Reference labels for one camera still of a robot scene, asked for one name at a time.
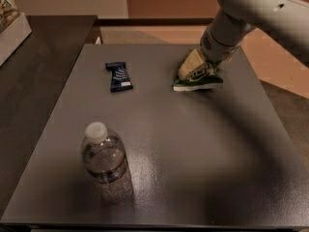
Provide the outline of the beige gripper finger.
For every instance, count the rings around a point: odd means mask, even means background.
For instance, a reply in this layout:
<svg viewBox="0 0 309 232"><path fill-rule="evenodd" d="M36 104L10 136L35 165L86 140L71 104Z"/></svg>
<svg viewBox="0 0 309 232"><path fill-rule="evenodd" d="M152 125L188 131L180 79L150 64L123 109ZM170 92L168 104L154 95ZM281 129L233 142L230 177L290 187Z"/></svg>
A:
<svg viewBox="0 0 309 232"><path fill-rule="evenodd" d="M178 70L180 80L185 80L205 66L204 62L183 62Z"/></svg>

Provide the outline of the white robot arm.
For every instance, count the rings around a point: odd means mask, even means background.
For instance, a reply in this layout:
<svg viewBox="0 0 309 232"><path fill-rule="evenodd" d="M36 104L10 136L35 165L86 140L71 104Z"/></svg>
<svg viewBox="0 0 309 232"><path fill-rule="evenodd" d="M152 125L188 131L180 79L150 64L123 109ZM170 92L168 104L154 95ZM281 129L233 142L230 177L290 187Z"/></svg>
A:
<svg viewBox="0 0 309 232"><path fill-rule="evenodd" d="M216 67L232 56L243 38L259 28L298 61L309 63L309 3L301 0L217 0L219 11L198 49L189 53L178 76Z"/></svg>

